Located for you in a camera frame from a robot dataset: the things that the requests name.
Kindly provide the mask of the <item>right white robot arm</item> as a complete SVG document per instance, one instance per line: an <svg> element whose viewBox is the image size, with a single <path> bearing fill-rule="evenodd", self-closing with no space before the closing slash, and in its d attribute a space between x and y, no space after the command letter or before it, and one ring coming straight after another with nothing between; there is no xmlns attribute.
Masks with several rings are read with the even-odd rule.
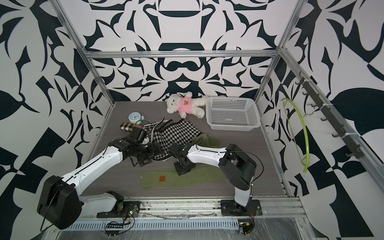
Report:
<svg viewBox="0 0 384 240"><path fill-rule="evenodd" d="M196 164L219 168L235 188L233 200L221 200L223 216L248 216L255 214L259 201L253 200L252 183L257 169L256 162L237 145L227 148L208 148L188 143L184 146L172 144L169 154L176 158L174 163L178 175L190 172Z"/></svg>

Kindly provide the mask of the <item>green knitted scarf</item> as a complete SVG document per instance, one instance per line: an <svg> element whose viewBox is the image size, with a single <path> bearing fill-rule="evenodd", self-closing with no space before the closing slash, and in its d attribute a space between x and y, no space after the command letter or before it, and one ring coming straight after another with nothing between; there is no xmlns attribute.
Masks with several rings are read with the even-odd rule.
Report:
<svg viewBox="0 0 384 240"><path fill-rule="evenodd" d="M141 175L141 187L145 190L154 188L187 188L225 179L225 175L219 168L209 165L197 165L190 172L183 175L178 175L175 169L144 172Z"/></svg>

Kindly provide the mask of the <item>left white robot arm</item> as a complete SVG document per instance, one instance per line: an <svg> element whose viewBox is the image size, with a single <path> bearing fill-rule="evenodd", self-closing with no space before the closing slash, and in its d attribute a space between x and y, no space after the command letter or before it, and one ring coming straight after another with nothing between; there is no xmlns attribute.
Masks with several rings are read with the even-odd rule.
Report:
<svg viewBox="0 0 384 240"><path fill-rule="evenodd" d="M138 164L150 161L162 153L159 143L148 141L147 133L135 129L129 135L115 139L93 159L72 172L51 176L43 185L37 212L58 229L71 226L78 218L98 213L117 212L123 208L123 197L114 191L101 195L82 193L96 179L125 159L136 158Z"/></svg>

